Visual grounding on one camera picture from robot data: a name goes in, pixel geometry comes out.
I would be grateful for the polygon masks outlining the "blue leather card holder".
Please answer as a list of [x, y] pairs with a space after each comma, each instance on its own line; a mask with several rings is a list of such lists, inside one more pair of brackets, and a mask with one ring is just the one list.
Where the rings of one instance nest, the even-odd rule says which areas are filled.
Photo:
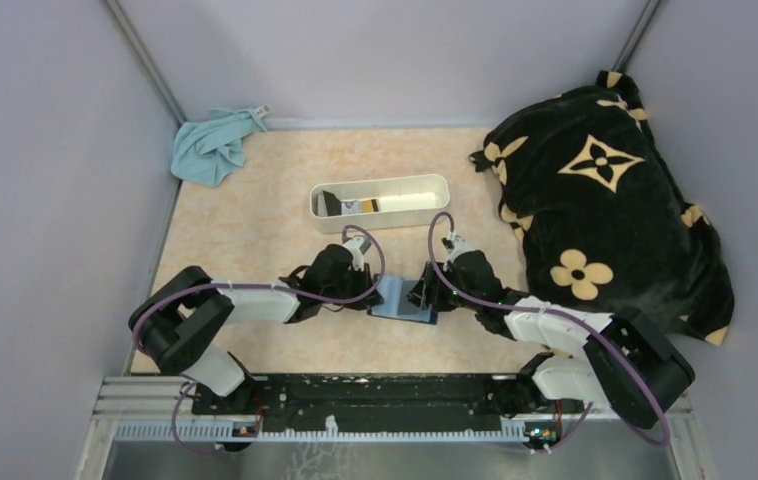
[[419, 300], [409, 300], [409, 294], [419, 284], [418, 280], [393, 275], [385, 275], [382, 279], [375, 275], [374, 280], [378, 282], [376, 292], [381, 295], [382, 302], [370, 307], [368, 316], [425, 325], [437, 323], [437, 312], [422, 306]]

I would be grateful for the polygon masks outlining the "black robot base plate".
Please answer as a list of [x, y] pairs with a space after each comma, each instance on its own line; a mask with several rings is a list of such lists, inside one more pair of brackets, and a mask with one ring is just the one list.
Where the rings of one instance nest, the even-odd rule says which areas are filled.
[[257, 375], [219, 397], [200, 386], [199, 416], [249, 415], [265, 433], [319, 432], [333, 418], [343, 433], [491, 433], [504, 420], [580, 413], [578, 400], [547, 400], [516, 375]]

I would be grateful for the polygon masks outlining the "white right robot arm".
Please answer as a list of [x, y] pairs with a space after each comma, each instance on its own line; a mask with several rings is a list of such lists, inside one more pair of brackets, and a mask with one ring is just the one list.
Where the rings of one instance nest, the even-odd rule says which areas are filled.
[[696, 378], [692, 366], [641, 311], [584, 312], [506, 287], [485, 254], [458, 234], [442, 241], [449, 258], [429, 259], [407, 295], [435, 312], [468, 309], [490, 333], [537, 343], [519, 374], [528, 400], [578, 400], [611, 408], [650, 429]]

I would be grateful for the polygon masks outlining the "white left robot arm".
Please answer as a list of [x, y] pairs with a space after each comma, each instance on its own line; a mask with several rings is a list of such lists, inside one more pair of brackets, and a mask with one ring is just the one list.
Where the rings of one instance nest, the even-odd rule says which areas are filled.
[[162, 375], [181, 376], [219, 397], [247, 391], [251, 374], [214, 344], [225, 326], [247, 322], [295, 324], [324, 308], [366, 311], [381, 304], [380, 275], [365, 256], [379, 247], [367, 232], [343, 236], [271, 283], [214, 280], [202, 267], [181, 270], [130, 316], [135, 348]]

